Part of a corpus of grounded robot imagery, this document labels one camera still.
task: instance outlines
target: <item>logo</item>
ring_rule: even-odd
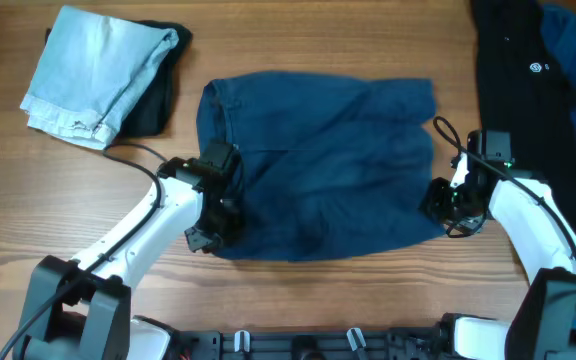
[[[532,70],[532,72],[541,72],[541,64],[540,63],[530,64],[530,70]]]

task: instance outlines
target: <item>folded white cloth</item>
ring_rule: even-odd
[[[28,126],[104,148],[178,41],[174,29],[62,7],[20,106]]]

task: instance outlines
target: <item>wood grain surface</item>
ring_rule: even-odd
[[[429,77],[439,113],[460,135],[479,127],[476,33],[465,0],[139,2],[70,3],[193,31],[176,71],[170,125],[164,135],[141,140],[166,156],[197,155],[195,115],[205,84],[266,69]],[[88,246],[149,187],[130,168],[26,127],[19,104],[60,4],[16,3],[0,0],[0,347],[16,329],[38,261],[46,254],[69,258]],[[576,2],[569,6],[576,11]],[[450,176],[454,151],[430,132],[434,175]],[[132,150],[122,155],[156,166]],[[516,255],[494,222],[470,239],[306,264],[224,261],[192,254],[180,239],[141,283],[134,313],[180,329],[430,325],[444,312],[510,320],[526,289]]]

